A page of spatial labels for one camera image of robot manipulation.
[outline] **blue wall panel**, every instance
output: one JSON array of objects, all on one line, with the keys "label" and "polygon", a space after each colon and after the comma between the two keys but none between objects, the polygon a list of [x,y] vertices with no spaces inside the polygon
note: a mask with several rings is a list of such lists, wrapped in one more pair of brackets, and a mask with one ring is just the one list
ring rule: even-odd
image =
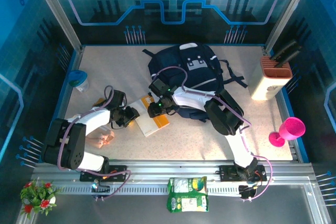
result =
[{"label": "blue wall panel", "polygon": [[[134,36],[137,31],[145,32],[146,42],[151,44],[190,40],[263,44],[288,1],[60,0],[84,44],[144,43]],[[130,36],[127,26],[132,25],[142,29]],[[231,40],[234,33],[240,36]]]},{"label": "blue wall panel", "polygon": [[275,52],[296,39],[302,52],[290,62],[294,74],[286,85],[295,116],[306,124],[302,137],[308,158],[336,168],[336,10],[335,0],[301,0]]},{"label": "blue wall panel", "polygon": [[[0,223],[15,223],[21,206],[19,192],[32,173],[31,167],[21,166],[23,160],[15,157],[24,157],[19,149],[27,146],[23,136],[44,141],[69,61],[59,53],[60,43],[70,54],[72,47],[45,0],[0,0],[0,7],[0,74],[20,88],[24,102],[4,156],[0,156]],[[0,148],[18,109],[16,92],[0,79]]]}]

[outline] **blue pins decoration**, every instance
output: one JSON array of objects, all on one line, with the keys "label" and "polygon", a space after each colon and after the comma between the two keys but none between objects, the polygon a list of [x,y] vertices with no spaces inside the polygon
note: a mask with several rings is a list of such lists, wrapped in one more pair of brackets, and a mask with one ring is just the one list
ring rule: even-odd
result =
[{"label": "blue pins decoration", "polygon": [[25,166],[29,166],[29,167],[31,167],[31,168],[35,168],[35,166],[28,165],[28,164],[26,164],[24,161],[21,161],[21,162],[20,162],[20,165],[21,165],[21,166],[24,166],[24,165],[25,165]]},{"label": "blue pins decoration", "polygon": [[232,35],[231,35],[231,39],[230,39],[230,44],[231,44],[231,42],[232,42],[233,35],[235,34],[235,32],[236,32],[236,31],[234,31],[234,30],[231,32]]},{"label": "blue pins decoration", "polygon": [[63,68],[64,71],[66,71],[67,66],[66,64],[63,62],[63,60],[61,59],[61,57],[59,56],[58,53],[56,53],[56,58],[58,59],[59,64],[61,65],[61,67]]},{"label": "blue pins decoration", "polygon": [[237,39],[236,39],[236,42],[235,42],[235,44],[237,44],[238,43],[238,40],[239,40],[239,37],[240,37],[240,35],[241,35],[241,33],[242,33],[242,31],[238,31],[238,36],[237,36]]},{"label": "blue pins decoration", "polygon": [[131,36],[130,36],[130,31],[128,30],[129,26],[125,26],[126,30],[127,30],[127,35],[128,35],[128,40],[131,43]]},{"label": "blue pins decoration", "polygon": [[23,142],[28,142],[28,143],[31,143],[31,144],[33,144],[33,145],[35,145],[35,146],[39,147],[39,148],[42,148],[40,145],[38,145],[38,144],[35,144],[34,142],[32,142],[32,141],[28,140],[28,139],[27,139],[25,136],[22,138],[22,141],[23,141]]},{"label": "blue pins decoration", "polygon": [[146,44],[145,31],[142,30],[142,26],[138,26],[139,30],[136,30],[137,26],[125,26],[126,31],[124,31],[125,39],[127,44],[130,45],[140,45]]},{"label": "blue pins decoration", "polygon": [[297,79],[297,78],[296,78],[296,74],[297,74],[297,73],[294,73],[292,79],[290,79],[290,80],[286,83],[286,89],[288,89],[288,87],[291,86],[291,85],[293,84],[293,82],[296,81],[296,79]]},{"label": "blue pins decoration", "polygon": [[35,151],[37,151],[37,152],[41,152],[41,151],[38,150],[37,148],[32,147],[30,144],[27,144],[27,148],[28,148],[28,149],[33,149],[33,150],[35,150]]},{"label": "blue pins decoration", "polygon": [[69,64],[69,59],[68,59],[68,57],[65,55],[64,50],[61,51],[60,48],[58,47],[58,48],[57,48],[57,51],[58,51],[60,57],[63,59],[63,61],[68,65],[68,64]]},{"label": "blue pins decoration", "polygon": [[32,153],[32,154],[36,155],[36,156],[40,156],[39,154],[36,154],[35,152],[32,152],[32,151],[30,151],[30,150],[28,150],[28,149],[26,149],[26,148],[23,148],[22,145],[20,145],[19,150],[20,150],[20,151],[21,151],[21,150],[25,150],[25,151],[27,151],[27,152],[29,152],[29,153]]},{"label": "blue pins decoration", "polygon": [[291,84],[288,85],[288,86],[286,87],[286,89],[287,89],[287,90],[290,90],[290,89],[293,87],[293,85],[296,84],[301,78],[302,78],[302,77],[299,76],[298,79],[296,79],[295,81],[292,81]]},{"label": "blue pins decoration", "polygon": [[244,42],[244,39],[245,39],[245,35],[247,34],[247,31],[244,31],[244,35],[243,35],[243,38],[241,39],[241,44]]},{"label": "blue pins decoration", "polygon": [[124,31],[124,34],[125,34],[125,39],[126,39],[126,42],[127,42],[127,45],[128,45],[127,31]]},{"label": "blue pins decoration", "polygon": [[138,37],[138,44],[140,44],[139,31],[135,31],[136,36]]},{"label": "blue pins decoration", "polygon": [[240,25],[237,25],[237,30],[235,32],[235,37],[233,38],[233,43],[235,43],[235,40],[236,40],[236,36],[238,34],[238,29],[240,28]]},{"label": "blue pins decoration", "polygon": [[65,45],[62,45],[62,43],[60,43],[59,45],[61,46],[63,52],[66,54],[67,58],[68,58],[69,61],[70,61],[71,56],[70,56],[70,54],[69,54],[67,48],[65,47]]},{"label": "blue pins decoration", "polygon": [[322,187],[322,186],[334,186],[335,185],[335,181],[332,181],[330,183],[326,183],[326,184],[323,184],[323,185],[319,185],[319,187]]},{"label": "blue pins decoration", "polygon": [[333,194],[322,194],[322,196],[331,196],[331,195],[336,195],[336,191]]},{"label": "blue pins decoration", "polygon": [[226,32],[225,32],[225,38],[224,38],[224,44],[226,43],[226,38],[227,38],[228,33],[229,33],[229,30],[226,30]]},{"label": "blue pins decoration", "polygon": [[133,31],[130,31],[130,34],[131,34],[131,38],[132,38],[132,43],[133,43],[133,45],[134,45]]},{"label": "blue pins decoration", "polygon": [[330,178],[320,179],[317,182],[326,181],[326,180],[330,180],[330,179],[334,179],[334,178],[336,178],[336,177],[330,177]]},{"label": "blue pins decoration", "polygon": [[321,191],[329,191],[329,190],[335,190],[335,189],[336,189],[336,187],[332,187],[332,188],[323,189]]},{"label": "blue pins decoration", "polygon": [[63,65],[60,62],[58,62],[58,65],[61,66],[64,72],[66,72],[66,69],[63,67]]},{"label": "blue pins decoration", "polygon": [[19,154],[16,154],[16,156],[15,156],[15,158],[16,159],[22,159],[22,160],[24,160],[24,161],[28,161],[28,162],[31,162],[31,163],[33,163],[33,164],[36,164],[36,162],[34,162],[34,161],[31,161],[31,160],[29,160],[29,159],[26,159],[26,158],[23,158],[23,157],[20,157],[20,155]]},{"label": "blue pins decoration", "polygon": [[141,32],[141,26],[138,26],[138,29],[139,29],[139,34],[140,34],[141,43],[142,43],[142,32]]},{"label": "blue pins decoration", "polygon": [[287,91],[287,94],[290,94],[298,86],[299,86],[299,84],[296,83],[294,86],[291,87],[291,89],[289,91]]},{"label": "blue pins decoration", "polygon": [[146,45],[145,31],[142,31],[142,35],[143,35],[143,41],[144,41],[144,43],[145,43],[145,45]]},{"label": "blue pins decoration", "polygon": [[134,40],[135,40],[135,43],[137,44],[137,37],[135,36],[135,26],[132,26],[132,29],[133,29],[133,34],[134,34]]},{"label": "blue pins decoration", "polygon": [[239,40],[238,40],[237,43],[239,43],[239,42],[242,40],[242,37],[243,37],[244,31],[245,31],[245,28],[246,28],[246,25],[243,25],[243,30],[241,31],[241,35],[240,35],[240,38],[239,38]]},{"label": "blue pins decoration", "polygon": [[35,160],[39,161],[38,158],[33,157],[33,156],[30,156],[30,155],[29,155],[28,153],[26,153],[26,152],[23,154],[23,156],[24,156],[24,157],[30,157],[30,158],[32,158],[32,159],[35,159]]},{"label": "blue pins decoration", "polygon": [[230,36],[232,35],[231,32],[234,27],[235,27],[234,25],[230,25],[230,31],[229,31],[229,36],[227,37],[227,42],[229,42],[230,40]]},{"label": "blue pins decoration", "polygon": [[58,58],[59,61],[61,61],[65,67],[67,67],[67,60],[64,57],[64,55],[60,52],[59,48],[57,48],[57,53],[56,53],[56,57]]},{"label": "blue pins decoration", "polygon": [[29,137],[29,139],[31,140],[31,141],[36,141],[37,143],[39,143],[39,144],[41,144],[41,145],[43,145],[43,143],[42,142],[40,142],[39,140],[37,140],[37,139],[35,139],[33,136],[30,136]]},{"label": "blue pins decoration", "polygon": [[325,174],[318,175],[318,176],[316,176],[316,178],[326,176],[326,175],[331,176],[331,171],[327,171],[327,173],[325,173]]}]

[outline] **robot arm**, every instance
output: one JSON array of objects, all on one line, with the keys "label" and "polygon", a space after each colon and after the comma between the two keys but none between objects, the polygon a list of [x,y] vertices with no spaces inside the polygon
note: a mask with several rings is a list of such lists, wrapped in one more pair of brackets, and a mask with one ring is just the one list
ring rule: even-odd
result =
[{"label": "robot arm", "polygon": [[[131,107],[124,108],[123,100],[125,93],[115,90],[111,102],[104,108],[95,111],[97,107],[92,108],[92,112],[79,121],[70,129],[66,145],[61,156],[61,166],[68,169],[86,169],[108,173],[109,159],[104,156],[85,152],[85,137],[93,130],[109,122],[116,122],[119,127],[127,127],[128,124],[139,116],[138,112]],[[61,141],[69,124],[78,116],[70,119],[55,119],[48,131],[45,144],[41,151],[41,158],[44,162],[57,165],[58,153]]]},{"label": "robot arm", "polygon": [[186,92],[182,90],[181,87],[171,89],[160,79],[153,81],[149,88],[157,97],[156,100],[159,100],[156,103],[150,104],[148,108],[150,117],[169,113],[172,110],[178,109],[180,106],[187,106],[207,112],[209,120],[215,130],[224,135],[230,145],[234,154],[234,164],[236,166],[237,174],[243,180],[249,180],[257,167],[257,160],[252,156],[251,152],[246,150],[241,138],[239,127],[242,126],[243,121],[236,117],[229,109],[222,109],[220,107],[221,104],[209,96],[217,95],[238,114],[243,116],[243,110],[226,90],[223,89],[218,94],[215,94],[215,92],[205,92],[185,88],[186,91],[203,93],[204,96],[201,96]]}]

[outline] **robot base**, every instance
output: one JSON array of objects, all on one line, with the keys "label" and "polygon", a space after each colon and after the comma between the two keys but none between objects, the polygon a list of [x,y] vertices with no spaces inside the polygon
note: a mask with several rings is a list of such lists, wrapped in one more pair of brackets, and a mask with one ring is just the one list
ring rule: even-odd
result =
[{"label": "robot base", "polygon": [[[216,174],[219,174],[222,182],[246,182],[244,178],[237,174],[237,167],[234,165],[221,165]],[[247,182],[259,182],[261,181],[260,178],[262,179],[262,182],[267,181],[265,167],[263,165],[257,165]]]},{"label": "robot base", "polygon": [[[127,166],[125,165],[110,165],[109,171],[107,173],[116,173],[122,172],[123,170],[127,170]],[[126,173],[120,174],[117,176],[111,177],[101,177],[96,176],[91,173],[81,172],[79,180],[81,182],[93,182],[95,179],[101,180],[101,182],[124,182],[126,180]]]}]

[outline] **green snack bag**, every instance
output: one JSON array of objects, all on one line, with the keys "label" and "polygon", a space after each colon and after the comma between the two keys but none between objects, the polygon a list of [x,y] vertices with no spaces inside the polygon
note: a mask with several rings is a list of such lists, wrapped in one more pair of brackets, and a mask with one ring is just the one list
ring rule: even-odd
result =
[{"label": "green snack bag", "polygon": [[170,178],[167,209],[170,212],[208,212],[206,177]]}]

